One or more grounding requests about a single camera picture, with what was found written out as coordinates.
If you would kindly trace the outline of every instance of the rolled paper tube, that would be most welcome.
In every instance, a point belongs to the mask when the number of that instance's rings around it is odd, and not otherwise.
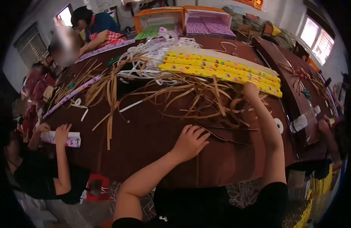
[[[249,66],[245,66],[243,64],[239,64],[236,62],[231,62],[225,59],[219,59],[219,58],[214,58],[214,57],[209,57],[209,56],[204,56],[204,55],[195,55],[195,54],[187,54],[187,53],[178,53],[178,52],[168,52],[165,57],[178,57],[178,58],[183,58],[183,59],[196,59],[196,60],[201,60],[201,61],[207,61],[207,62],[211,62],[211,63],[217,63],[220,65],[226,65],[229,67],[233,67],[236,69],[240,69],[240,70],[245,70],[249,73],[252,74],[256,74],[256,75],[260,75],[261,77],[265,77],[268,80],[271,80],[273,82],[278,82],[280,83],[280,78],[278,78],[277,76],[271,75],[271,74],[267,74],[263,71],[260,71],[258,69],[249,67]]]
[[[162,63],[162,64],[159,64],[158,67],[162,71],[165,71],[165,70],[176,71],[176,72],[182,72],[182,73],[190,74],[190,75],[194,75],[194,76],[213,77],[213,75],[216,75],[216,77],[218,77],[222,80],[236,82],[239,84],[244,84],[245,82],[249,81],[249,82],[255,84],[258,87],[258,89],[264,93],[276,96],[278,98],[282,97],[282,92],[279,89],[272,87],[270,85],[261,83],[257,80],[252,79],[252,78],[244,77],[241,75],[236,75],[236,74],[232,74],[232,73],[228,73],[228,72],[224,72],[224,71],[220,71],[220,70],[200,69],[198,67],[193,67],[191,65],[188,65],[188,66],[185,65],[185,67],[184,67],[184,65],[175,64],[175,63],[174,64]]]
[[[183,59],[183,58],[178,58],[178,57],[171,57],[171,56],[165,56],[164,61],[165,63],[175,63],[175,64],[182,64],[184,67],[187,67],[189,65],[193,67],[199,67],[199,68],[205,68],[205,69],[213,69],[213,70],[220,70],[220,71],[225,71],[229,72],[232,74],[237,74],[245,77],[250,77],[253,80],[257,80],[259,82],[262,82],[264,84],[273,86],[277,89],[280,88],[280,83],[279,82],[273,82],[272,80],[269,80],[268,77],[262,77],[259,74],[253,74],[245,70],[240,70],[235,67],[230,67],[228,65],[222,65],[222,64],[217,64],[217,63],[211,63],[207,61],[201,61],[197,59]]]
[[[66,101],[68,101],[70,98],[74,97],[76,94],[78,94],[80,91],[82,91],[83,89],[91,86],[92,84],[96,83],[97,81],[100,80],[100,78],[102,77],[102,75],[98,75],[95,78],[87,81],[85,84],[79,86],[76,90],[74,90],[73,92],[71,92],[68,96],[64,97],[63,99],[61,99],[54,107],[52,107],[43,117],[42,119],[45,119],[48,115],[50,115],[52,112],[54,112],[58,107],[60,107],[63,103],[65,103]]]
[[[41,141],[45,143],[55,143],[55,131],[41,132]],[[69,132],[68,139],[65,142],[65,146],[68,147],[80,147],[81,146],[81,136],[79,132]]]
[[[116,44],[106,45],[104,47],[98,48],[97,50],[94,50],[92,52],[86,53],[85,55],[82,55],[75,63],[83,61],[83,60],[85,60],[87,58],[90,58],[92,56],[98,55],[100,53],[103,53],[103,52],[106,52],[106,51],[110,51],[110,50],[113,50],[113,49],[116,49],[116,48],[120,48],[120,47],[129,45],[129,44],[132,44],[132,43],[135,43],[134,39],[125,40],[125,41],[122,41],[122,42],[119,42],[119,43],[116,43]]]

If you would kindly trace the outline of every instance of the apron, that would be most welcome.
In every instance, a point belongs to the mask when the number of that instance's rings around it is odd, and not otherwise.
[[[93,24],[93,26],[96,26],[96,24],[94,23],[94,15],[92,16],[92,24]],[[98,36],[98,33],[91,34],[90,29],[88,32],[89,32],[89,39],[91,41],[94,40]],[[121,33],[116,33],[116,32],[112,32],[112,31],[108,30],[105,42],[102,43],[100,46],[98,46],[98,48],[102,48],[102,47],[109,45],[109,44],[120,43],[120,42],[125,41],[125,40],[127,40],[126,37],[124,37]]]

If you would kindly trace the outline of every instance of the bottle cap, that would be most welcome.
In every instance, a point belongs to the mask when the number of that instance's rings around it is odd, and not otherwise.
[[[316,114],[319,114],[321,112],[320,106],[318,106],[318,105],[314,109],[315,109]]]

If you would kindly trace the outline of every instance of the tape roll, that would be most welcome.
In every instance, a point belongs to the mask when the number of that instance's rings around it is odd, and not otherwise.
[[[282,134],[282,133],[283,133],[283,130],[284,130],[282,121],[281,121],[280,119],[278,119],[278,118],[274,118],[274,121],[275,121],[275,123],[277,124],[277,127],[278,127],[278,129],[279,129],[279,132]]]
[[[81,103],[82,103],[82,100],[81,100],[80,98],[78,98],[78,99],[75,101],[74,106],[79,106],[79,105],[81,105]]]

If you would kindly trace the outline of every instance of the water bottle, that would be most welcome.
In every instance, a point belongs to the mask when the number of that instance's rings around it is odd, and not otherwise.
[[[305,112],[290,123],[290,130],[292,133],[296,133],[304,129],[309,124],[317,124],[316,116],[321,112],[320,106],[317,105],[316,107],[312,108],[312,104],[310,103],[310,107],[310,112]]]

